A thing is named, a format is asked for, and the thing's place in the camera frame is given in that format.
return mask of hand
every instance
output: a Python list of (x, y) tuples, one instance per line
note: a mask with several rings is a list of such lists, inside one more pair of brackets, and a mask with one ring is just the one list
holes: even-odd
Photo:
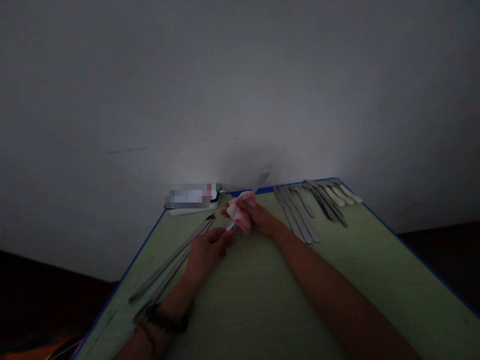
[[(245, 201), (238, 199), (236, 204), (247, 213), (250, 214), (253, 223), (257, 231), (265, 236), (274, 238), (275, 235), (285, 228), (285, 224), (273, 216), (266, 208), (260, 204), (256, 204), (255, 207), (249, 205)], [(223, 209), (220, 211), (222, 215), (229, 218), (227, 210)]]
[(225, 247), (236, 243), (234, 235), (233, 230), (225, 231), (224, 228), (217, 227), (197, 236), (191, 246), (184, 280), (201, 287), (214, 270), (219, 257), (223, 259), (227, 256)]

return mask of white wall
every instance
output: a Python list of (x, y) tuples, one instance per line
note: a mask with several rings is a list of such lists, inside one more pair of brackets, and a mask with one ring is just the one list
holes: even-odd
[(266, 163), (340, 177), (397, 232), (479, 220), (476, 23), (474, 1), (4, 1), (0, 248), (117, 280), (166, 184)]

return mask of blue table edge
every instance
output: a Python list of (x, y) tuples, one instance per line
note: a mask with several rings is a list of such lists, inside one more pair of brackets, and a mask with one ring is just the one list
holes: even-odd
[[(337, 177), (328, 177), (328, 178), (323, 178), (323, 179), (318, 179), (318, 180), (314, 180), (314, 181), (323, 181), (323, 180), (330, 180), (330, 179), (335, 179), (335, 180), (339, 180), (341, 181), (339, 178)], [(299, 181), (299, 182), (290, 182), (290, 183), (287, 183), (287, 184), (283, 184), (283, 185), (293, 185), (293, 184), (301, 184), (303, 183), (303, 181)], [(341, 182), (348, 190), (350, 190), (352, 193), (354, 193), (343, 181)], [(227, 192), (227, 194), (231, 195), (233, 198), (236, 198), (240, 195), (241, 192), (244, 192), (246, 190), (239, 190), (239, 191), (231, 191), (231, 192)], [(258, 189), (258, 191), (255, 193), (256, 195), (260, 195), (260, 194), (267, 194), (267, 193), (273, 193), (274, 191), (274, 186), (267, 186), (267, 187), (262, 187), (260, 189)], [(450, 285), (445, 282), (445, 280), (443, 278), (440, 277), (440, 275), (438, 275), (420, 256), (418, 256), (411, 248), (410, 246), (407, 245), (407, 243), (405, 241), (403, 241), (398, 235), (396, 232), (394, 232), (381, 218), (378, 217), (378, 215), (376, 213), (374, 213), (374, 211), (369, 208), (367, 206), (367, 204), (365, 204), (365, 202), (362, 203), (363, 206), (365, 206), (367, 208), (367, 210), (369, 212), (371, 212), (373, 214), (374, 217), (376, 217), (378, 219), (378, 221), (380, 221), (383, 226), (385, 226), (396, 238), (398, 241), (400, 241), (403, 246), (405, 246), (422, 264), (423, 266), (425, 266), (442, 284), (443, 286), (445, 286), (453, 295), (455, 295), (455, 297), (460, 300), (460, 302), (465, 305), (467, 307), (468, 310), (470, 310), (472, 312), (472, 314), (474, 314), (479, 320), (480, 320), (480, 314), (468, 303), (466, 302), (459, 294), (457, 294), (457, 292), (455, 290), (453, 290)], [(95, 319), (95, 322), (93, 323), (93, 325), (91, 326), (90, 330), (88, 331), (88, 333), (86, 334), (85, 338), (83, 339), (83, 341), (81, 342), (81, 344), (79, 345), (79, 347), (77, 348), (77, 350), (75, 351), (75, 353), (73, 354), (72, 356), (72, 360), (76, 359), (77, 358), (77, 355), (80, 353), (80, 350), (82, 350), (84, 344), (87, 342), (87, 340), (89, 339), (90, 335), (92, 334), (92, 331), (93, 329), (95, 329), (95, 326), (97, 326), (97, 323), (99, 322), (100, 318), (102, 317), (102, 315), (104, 314), (105, 310), (107, 309), (107, 307), (109, 306), (110, 304), (110, 301), (112, 301), (112, 298), (115, 296), (115, 294), (117, 293), (118, 289), (120, 288), (120, 285), (122, 285), (122, 282), (124, 281), (125, 277), (127, 276), (127, 274), (129, 273), (130, 269), (132, 268), (133, 264), (135, 263), (135, 260), (137, 260), (138, 256), (140, 255), (140, 253), (142, 252), (142, 249), (144, 248), (145, 244), (149, 241), (150, 239), (150, 236), (152, 236), (153, 232), (155, 231), (155, 229), (157, 228), (157, 225), (159, 224), (160, 220), (162, 220), (163, 216), (165, 214), (165, 210), (163, 210), (163, 212), (161, 213), (160, 217), (158, 218), (158, 220), (156, 221), (155, 225), (153, 226), (153, 228), (151, 229), (150, 233), (148, 234), (148, 236), (146, 237), (145, 241), (143, 242), (143, 244), (141, 245), (140, 249), (138, 250), (138, 252), (136, 253), (135, 257), (133, 258), (133, 260), (131, 261), (130, 265), (128, 266), (128, 268), (126, 269), (125, 273), (123, 274), (123, 276), (121, 277), (120, 281), (118, 282), (117, 286), (115, 287), (115, 290), (113, 290), (113, 292), (111, 293), (110, 297), (108, 298), (108, 300), (106, 301), (105, 305), (103, 306), (103, 308), (101, 309), (100, 313), (98, 314), (98, 316), (96, 317)]]

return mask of forearm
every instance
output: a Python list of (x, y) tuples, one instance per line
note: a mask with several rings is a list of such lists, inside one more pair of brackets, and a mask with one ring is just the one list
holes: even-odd
[(357, 359), (418, 358), (382, 313), (286, 226), (273, 239), (313, 306), (350, 354)]
[[(169, 320), (180, 322), (187, 313), (198, 288), (196, 283), (182, 278), (157, 308), (157, 312)], [(135, 334), (115, 356), (115, 360), (158, 359), (165, 352), (173, 334), (148, 322), (142, 326), (145, 329), (137, 328)]]

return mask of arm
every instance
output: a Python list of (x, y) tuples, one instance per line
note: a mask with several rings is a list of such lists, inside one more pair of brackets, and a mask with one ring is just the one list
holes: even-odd
[[(181, 321), (219, 257), (226, 256), (225, 246), (235, 244), (234, 234), (233, 230), (225, 232), (224, 228), (219, 227), (193, 241), (185, 273), (170, 295), (157, 307), (159, 314), (176, 323)], [(135, 330), (114, 360), (159, 359), (172, 337), (171, 332), (146, 322)]]
[(280, 248), (303, 291), (356, 359), (419, 359), (413, 347), (349, 280), (264, 207), (238, 204)]

